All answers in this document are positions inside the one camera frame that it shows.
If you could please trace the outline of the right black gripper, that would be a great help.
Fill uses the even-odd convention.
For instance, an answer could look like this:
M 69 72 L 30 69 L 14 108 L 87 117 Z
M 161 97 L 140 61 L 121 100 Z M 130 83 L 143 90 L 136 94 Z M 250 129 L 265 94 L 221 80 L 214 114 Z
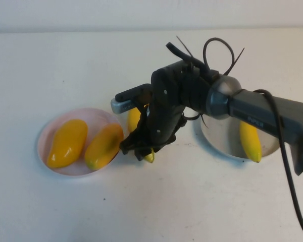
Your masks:
M 124 155 L 135 149 L 139 161 L 154 161 L 154 151 L 176 140 L 175 133 L 185 126 L 188 120 L 196 120 L 199 115 L 186 117 L 185 106 L 180 101 L 180 85 L 191 65 L 186 62 L 175 62 L 154 71 L 151 75 L 152 99 L 147 109 L 146 137 L 150 138 L 150 147 L 137 148 L 141 143 L 138 131 L 133 131 L 120 143 Z

